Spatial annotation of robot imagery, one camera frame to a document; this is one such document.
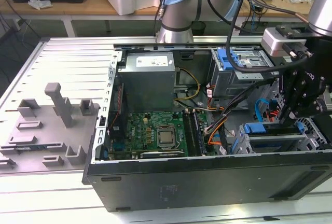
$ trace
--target wooden table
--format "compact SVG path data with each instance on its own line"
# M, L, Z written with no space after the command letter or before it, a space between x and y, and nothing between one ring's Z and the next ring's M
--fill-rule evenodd
M108 0L85 0L82 4L69 3L53 3L52 8L36 10L27 3L17 4L10 0L13 8L24 19L44 19L44 20L61 20L64 23L68 37L75 37L76 33L72 25L72 20L153 20L156 7L149 7L135 11L135 13L125 16L119 16ZM266 1L280 8L292 9L304 15L310 11L311 4L291 4L287 0L272 0ZM5 0L0 0L0 12L6 19L18 19L18 16L11 10ZM239 17L237 18L237 25L241 25L249 16L250 7L248 2L242 5ZM261 21L266 22L296 22L298 21L294 16L285 13L268 10L261 18Z

